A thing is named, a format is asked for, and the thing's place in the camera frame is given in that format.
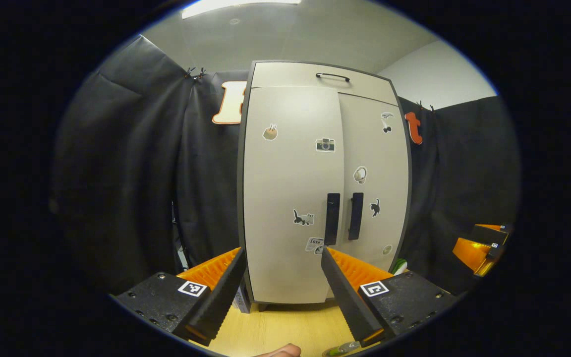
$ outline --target wooden floor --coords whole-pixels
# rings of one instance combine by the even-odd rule
[[[301,348],[301,357],[320,357],[328,348],[351,341],[353,337],[345,318],[333,300],[304,305],[269,305],[263,312],[259,312],[254,303],[250,314],[242,314],[231,307],[217,337],[206,348],[231,357],[253,357],[292,343]]]

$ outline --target cabinet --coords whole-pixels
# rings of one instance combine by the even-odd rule
[[[331,298],[314,238],[388,270],[410,193],[408,129],[390,82],[318,63],[254,61],[246,93],[238,210],[252,300]]]

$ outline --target cabinet drawer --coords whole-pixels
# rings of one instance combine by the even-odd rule
[[[398,105],[389,81],[354,70],[297,62],[257,62],[251,88],[272,86],[333,87],[339,93],[358,95]]]

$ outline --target human hand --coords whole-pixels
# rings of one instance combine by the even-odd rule
[[[264,353],[255,357],[301,357],[301,348],[293,344],[287,344],[272,352]]]

